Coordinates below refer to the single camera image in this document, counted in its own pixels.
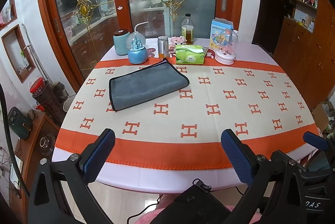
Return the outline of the dark woven waste basket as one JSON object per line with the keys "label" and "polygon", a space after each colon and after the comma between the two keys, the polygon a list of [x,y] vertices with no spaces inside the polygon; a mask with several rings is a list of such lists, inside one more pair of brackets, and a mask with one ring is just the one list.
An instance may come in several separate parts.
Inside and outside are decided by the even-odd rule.
{"label": "dark woven waste basket", "polygon": [[64,121],[66,113],[54,95],[50,85],[47,84],[45,88],[33,93],[32,97],[39,103],[39,105],[43,106],[55,124],[60,127]]}

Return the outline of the green tissue pack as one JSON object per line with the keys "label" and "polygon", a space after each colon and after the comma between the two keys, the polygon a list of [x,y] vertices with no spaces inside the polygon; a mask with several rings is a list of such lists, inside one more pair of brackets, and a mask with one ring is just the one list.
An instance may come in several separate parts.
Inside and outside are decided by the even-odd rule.
{"label": "green tissue pack", "polygon": [[176,64],[203,65],[208,48],[197,45],[176,45]]}

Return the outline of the cardboard box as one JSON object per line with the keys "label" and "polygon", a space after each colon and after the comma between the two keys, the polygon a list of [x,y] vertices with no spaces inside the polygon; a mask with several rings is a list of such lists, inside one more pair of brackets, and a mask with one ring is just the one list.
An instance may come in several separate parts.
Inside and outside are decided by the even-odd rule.
{"label": "cardboard box", "polygon": [[334,131],[334,106],[330,101],[320,102],[312,111],[317,127],[326,133]]}

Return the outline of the brown wooden shelf cabinet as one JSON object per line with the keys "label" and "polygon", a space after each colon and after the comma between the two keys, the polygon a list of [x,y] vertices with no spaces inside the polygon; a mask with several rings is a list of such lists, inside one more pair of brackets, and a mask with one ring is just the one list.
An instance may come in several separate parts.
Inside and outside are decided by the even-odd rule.
{"label": "brown wooden shelf cabinet", "polygon": [[334,7],[329,0],[289,0],[274,60],[308,108],[334,93]]}

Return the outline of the black zipper bag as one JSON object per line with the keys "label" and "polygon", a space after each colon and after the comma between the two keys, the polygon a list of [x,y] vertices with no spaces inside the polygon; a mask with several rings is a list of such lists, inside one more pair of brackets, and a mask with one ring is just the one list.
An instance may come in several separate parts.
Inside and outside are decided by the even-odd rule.
{"label": "black zipper bag", "polygon": [[211,189],[202,180],[194,179],[192,186],[177,196],[151,223],[223,223],[231,210],[211,194]]}

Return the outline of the blue castle snow globe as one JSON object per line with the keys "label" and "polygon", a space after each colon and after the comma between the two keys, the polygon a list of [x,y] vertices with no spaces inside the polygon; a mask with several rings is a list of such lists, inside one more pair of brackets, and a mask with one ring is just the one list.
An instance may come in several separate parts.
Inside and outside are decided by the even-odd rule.
{"label": "blue castle snow globe", "polygon": [[148,52],[143,34],[134,31],[127,37],[126,45],[128,48],[128,60],[131,64],[143,64],[147,61]]}

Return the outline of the glass bottle with amber liquid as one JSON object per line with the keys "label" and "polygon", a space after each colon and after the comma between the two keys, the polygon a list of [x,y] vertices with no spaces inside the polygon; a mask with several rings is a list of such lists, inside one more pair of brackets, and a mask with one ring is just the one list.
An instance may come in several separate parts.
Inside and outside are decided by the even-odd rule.
{"label": "glass bottle with amber liquid", "polygon": [[185,19],[182,21],[181,33],[185,38],[186,44],[193,44],[194,42],[194,23],[191,19],[191,14],[186,13]]}

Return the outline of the orange beige H-pattern table cloth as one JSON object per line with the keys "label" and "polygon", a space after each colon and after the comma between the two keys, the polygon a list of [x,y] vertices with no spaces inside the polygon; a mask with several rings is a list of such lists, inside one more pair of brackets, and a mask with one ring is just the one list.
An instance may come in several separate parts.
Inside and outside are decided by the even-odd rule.
{"label": "orange beige H-pattern table cloth", "polygon": [[210,170],[230,166],[220,143],[231,129],[256,154],[291,152],[303,134],[317,132],[313,117],[287,74],[277,65],[236,61],[224,66],[177,65],[187,87],[138,106],[115,111],[109,80],[137,70],[127,59],[99,62],[61,126],[56,148],[81,153],[101,132],[116,143],[109,163],[158,170]]}

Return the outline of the light blue lidded canister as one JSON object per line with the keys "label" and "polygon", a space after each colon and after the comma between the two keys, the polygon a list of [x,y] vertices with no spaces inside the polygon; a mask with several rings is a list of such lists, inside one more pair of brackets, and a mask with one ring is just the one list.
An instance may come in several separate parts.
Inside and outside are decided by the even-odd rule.
{"label": "light blue lidded canister", "polygon": [[124,56],[128,54],[127,38],[129,34],[130,32],[127,29],[118,30],[113,33],[113,43],[117,55]]}

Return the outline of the red plastic container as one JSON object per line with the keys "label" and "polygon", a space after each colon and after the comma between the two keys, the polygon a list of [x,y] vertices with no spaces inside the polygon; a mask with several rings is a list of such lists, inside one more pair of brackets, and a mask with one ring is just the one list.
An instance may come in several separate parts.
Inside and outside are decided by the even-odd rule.
{"label": "red plastic container", "polygon": [[31,94],[39,94],[46,87],[45,80],[42,77],[39,77],[30,87]]}

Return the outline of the blue cartoon duck box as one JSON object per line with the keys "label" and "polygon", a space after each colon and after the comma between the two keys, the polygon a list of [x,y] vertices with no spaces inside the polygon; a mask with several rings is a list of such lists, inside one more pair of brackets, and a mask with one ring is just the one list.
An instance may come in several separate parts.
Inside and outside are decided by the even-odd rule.
{"label": "blue cartoon duck box", "polygon": [[210,47],[222,48],[230,44],[233,22],[222,18],[215,18],[211,22]]}

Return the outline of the pink dome ornament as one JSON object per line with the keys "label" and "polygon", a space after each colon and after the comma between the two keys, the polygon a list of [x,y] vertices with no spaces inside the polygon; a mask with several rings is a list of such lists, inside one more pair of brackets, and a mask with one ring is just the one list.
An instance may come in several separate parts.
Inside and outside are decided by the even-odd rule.
{"label": "pink dome ornament", "polygon": [[236,58],[236,47],[238,44],[238,34],[234,30],[225,29],[219,35],[218,49],[215,60],[224,65],[232,65]]}

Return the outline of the grey purple microfibre towel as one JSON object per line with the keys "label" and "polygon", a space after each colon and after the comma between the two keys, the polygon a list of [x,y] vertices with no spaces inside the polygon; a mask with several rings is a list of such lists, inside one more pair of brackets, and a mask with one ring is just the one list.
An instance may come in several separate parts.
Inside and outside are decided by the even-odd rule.
{"label": "grey purple microfibre towel", "polygon": [[114,111],[124,110],[183,89],[190,80],[167,59],[109,80]]}

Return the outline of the silver orange drink can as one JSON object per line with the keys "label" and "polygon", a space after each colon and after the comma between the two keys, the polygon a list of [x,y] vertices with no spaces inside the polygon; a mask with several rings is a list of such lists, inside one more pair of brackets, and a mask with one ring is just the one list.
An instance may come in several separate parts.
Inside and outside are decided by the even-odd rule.
{"label": "silver orange drink can", "polygon": [[169,57],[169,41],[168,37],[160,36],[157,38],[158,43],[158,57],[160,59],[167,59]]}

